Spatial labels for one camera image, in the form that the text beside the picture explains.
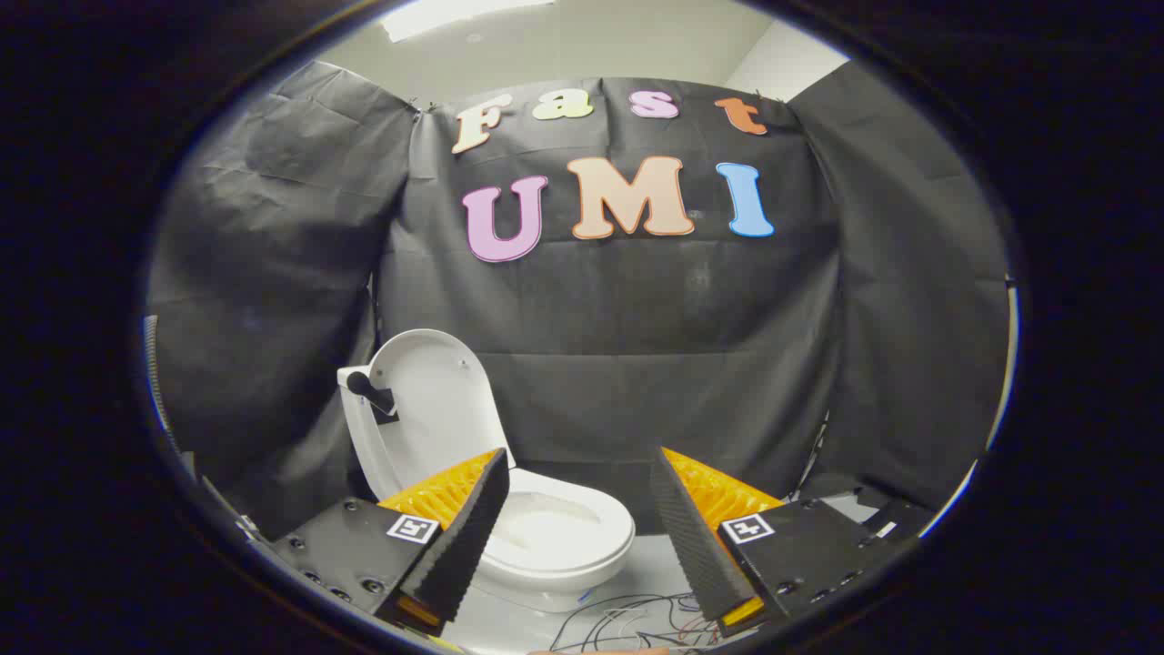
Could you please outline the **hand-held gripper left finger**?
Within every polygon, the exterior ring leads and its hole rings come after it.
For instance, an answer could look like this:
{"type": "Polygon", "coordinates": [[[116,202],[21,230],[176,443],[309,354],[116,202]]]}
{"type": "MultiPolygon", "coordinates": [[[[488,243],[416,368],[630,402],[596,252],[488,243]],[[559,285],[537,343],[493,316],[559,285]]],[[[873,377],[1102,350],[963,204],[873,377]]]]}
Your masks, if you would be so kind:
{"type": "Polygon", "coordinates": [[[372,503],[348,498],[275,540],[300,577],[383,622],[426,638],[457,617],[510,492],[492,448],[372,503]]]}

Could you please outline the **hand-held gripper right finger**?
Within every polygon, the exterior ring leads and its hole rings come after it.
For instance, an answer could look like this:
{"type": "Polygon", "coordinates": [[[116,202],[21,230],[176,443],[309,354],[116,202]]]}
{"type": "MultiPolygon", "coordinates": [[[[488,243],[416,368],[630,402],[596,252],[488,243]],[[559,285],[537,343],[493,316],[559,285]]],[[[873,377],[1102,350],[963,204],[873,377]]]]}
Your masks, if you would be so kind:
{"type": "Polygon", "coordinates": [[[724,638],[832,600],[920,531],[909,503],[857,521],[822,499],[778,500],[669,448],[656,453],[651,490],[702,615],[724,638]]]}

